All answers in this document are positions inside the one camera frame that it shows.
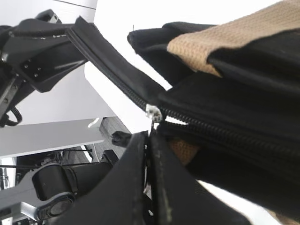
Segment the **beige strap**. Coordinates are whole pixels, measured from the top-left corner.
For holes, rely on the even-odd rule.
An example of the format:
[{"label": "beige strap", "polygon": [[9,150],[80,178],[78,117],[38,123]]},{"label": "beige strap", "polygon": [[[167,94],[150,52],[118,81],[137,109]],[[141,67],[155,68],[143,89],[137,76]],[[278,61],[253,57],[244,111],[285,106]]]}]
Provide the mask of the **beige strap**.
[{"label": "beige strap", "polygon": [[206,30],[173,39],[168,51],[194,70],[220,74],[207,63],[219,48],[240,48],[253,40],[300,28],[300,0],[284,0],[256,13]]}]

